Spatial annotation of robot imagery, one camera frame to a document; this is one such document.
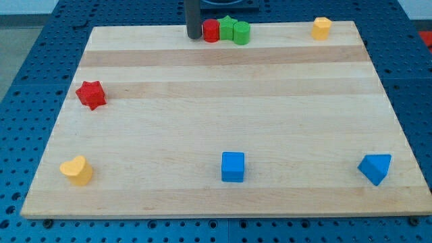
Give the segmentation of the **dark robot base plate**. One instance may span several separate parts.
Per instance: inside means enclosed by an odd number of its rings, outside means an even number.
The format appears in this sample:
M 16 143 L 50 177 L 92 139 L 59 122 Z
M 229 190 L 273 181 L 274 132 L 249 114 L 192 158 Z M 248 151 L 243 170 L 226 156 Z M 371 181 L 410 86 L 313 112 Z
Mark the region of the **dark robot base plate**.
M 202 10 L 259 9 L 259 0 L 201 0 Z

